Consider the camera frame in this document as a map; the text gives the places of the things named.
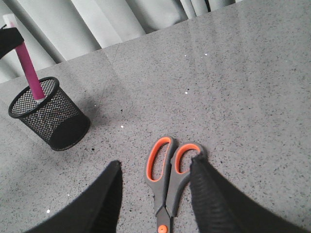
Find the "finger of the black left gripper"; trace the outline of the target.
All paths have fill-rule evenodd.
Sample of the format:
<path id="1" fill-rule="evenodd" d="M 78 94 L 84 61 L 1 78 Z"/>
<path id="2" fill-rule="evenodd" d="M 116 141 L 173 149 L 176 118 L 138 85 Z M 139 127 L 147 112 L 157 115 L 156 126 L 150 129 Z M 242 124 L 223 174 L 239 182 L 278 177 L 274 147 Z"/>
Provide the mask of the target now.
<path id="1" fill-rule="evenodd" d="M 22 35 L 16 27 L 0 30 L 0 58 L 24 42 Z"/>

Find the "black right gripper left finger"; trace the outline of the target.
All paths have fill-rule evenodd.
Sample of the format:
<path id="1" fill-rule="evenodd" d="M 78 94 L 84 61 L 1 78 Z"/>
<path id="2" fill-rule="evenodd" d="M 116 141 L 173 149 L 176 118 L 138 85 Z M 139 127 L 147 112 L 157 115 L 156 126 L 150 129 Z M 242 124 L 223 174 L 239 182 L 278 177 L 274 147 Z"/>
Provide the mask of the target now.
<path id="1" fill-rule="evenodd" d="M 112 161 L 72 203 L 29 233 L 115 233 L 122 202 L 122 171 Z"/>

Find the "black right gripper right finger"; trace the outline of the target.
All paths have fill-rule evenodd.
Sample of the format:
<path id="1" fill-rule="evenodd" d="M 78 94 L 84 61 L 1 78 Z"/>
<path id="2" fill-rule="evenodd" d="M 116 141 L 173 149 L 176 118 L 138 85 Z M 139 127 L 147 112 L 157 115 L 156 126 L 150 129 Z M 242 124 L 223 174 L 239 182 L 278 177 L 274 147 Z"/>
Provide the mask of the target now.
<path id="1" fill-rule="evenodd" d="M 192 208 L 201 233 L 304 233 L 263 208 L 222 176 L 202 155 L 190 166 Z"/>

